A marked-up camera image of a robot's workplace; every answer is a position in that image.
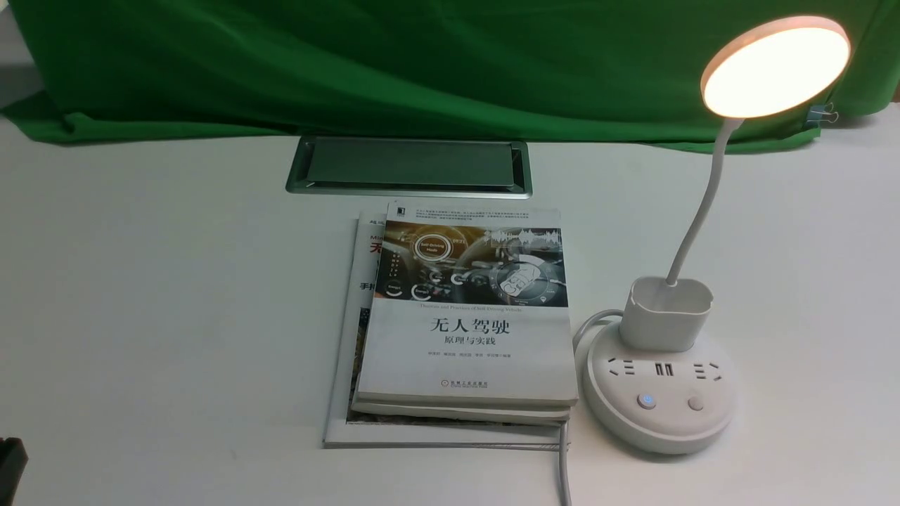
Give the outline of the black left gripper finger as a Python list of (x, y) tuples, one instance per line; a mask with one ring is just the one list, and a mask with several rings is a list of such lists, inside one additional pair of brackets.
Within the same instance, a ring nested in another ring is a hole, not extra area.
[(1, 439), (1, 505), (13, 505), (14, 496), (28, 460), (29, 457), (22, 439)]

